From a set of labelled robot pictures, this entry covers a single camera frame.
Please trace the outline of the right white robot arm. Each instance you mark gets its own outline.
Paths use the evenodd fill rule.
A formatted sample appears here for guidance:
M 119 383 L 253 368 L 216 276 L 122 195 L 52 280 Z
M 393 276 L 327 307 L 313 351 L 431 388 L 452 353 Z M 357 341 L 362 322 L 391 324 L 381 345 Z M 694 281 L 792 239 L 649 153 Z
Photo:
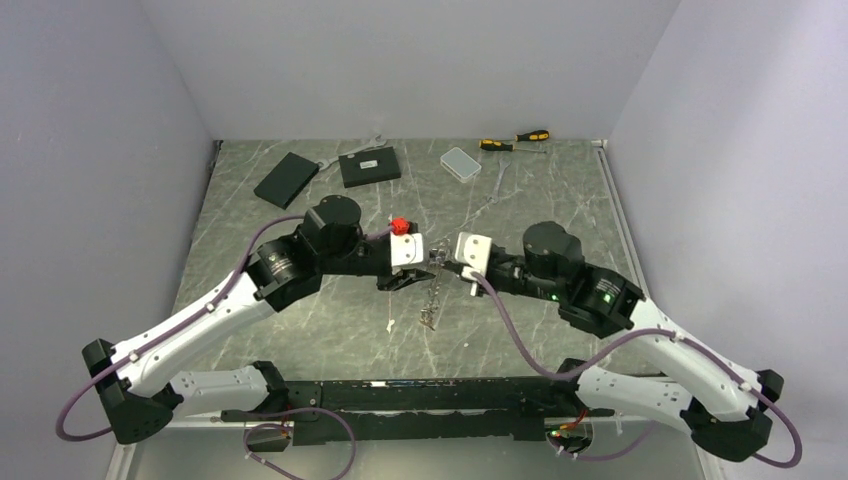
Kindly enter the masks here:
M 464 241 L 463 277 L 489 294 L 520 355 L 557 383 L 551 401 L 574 415 L 609 409 L 687 434 L 724 460 L 760 459 L 783 388 L 772 370 L 755 371 L 702 345 L 641 289 L 617 272 L 587 263 L 578 238 L 555 222 L 529 227 L 512 255 L 479 235 Z M 500 294 L 554 302 L 561 319 L 609 345 L 562 372 L 542 367 L 521 342 Z

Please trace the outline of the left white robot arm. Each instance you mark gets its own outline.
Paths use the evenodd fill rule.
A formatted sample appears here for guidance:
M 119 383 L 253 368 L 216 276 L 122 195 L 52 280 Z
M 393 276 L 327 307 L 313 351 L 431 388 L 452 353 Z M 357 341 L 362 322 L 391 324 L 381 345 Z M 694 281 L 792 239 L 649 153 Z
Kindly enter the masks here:
M 236 266 L 211 291 L 150 330 L 84 348 L 83 358 L 123 445 L 148 439 L 171 421 L 214 411 L 272 420 L 290 406 L 282 374 L 269 361 L 225 372 L 191 372 L 189 362 L 215 341 L 316 294 L 326 276 L 372 277 L 380 291 L 427 278 L 425 241 L 402 218 L 368 234 L 351 198 L 330 195 L 294 217 L 292 232 L 254 236 Z

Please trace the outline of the large metal keyring with rings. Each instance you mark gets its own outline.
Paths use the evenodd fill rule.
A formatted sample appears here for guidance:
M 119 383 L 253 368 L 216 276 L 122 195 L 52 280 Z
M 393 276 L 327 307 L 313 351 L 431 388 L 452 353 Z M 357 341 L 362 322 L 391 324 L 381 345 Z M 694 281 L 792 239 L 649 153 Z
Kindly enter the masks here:
M 439 292 L 442 277 L 446 272 L 444 265 L 452 259 L 452 245 L 448 239 L 440 240 L 429 250 L 427 271 L 433 275 L 427 289 L 427 300 L 420 310 L 419 322 L 431 331 L 435 330 L 435 317 L 440 308 Z

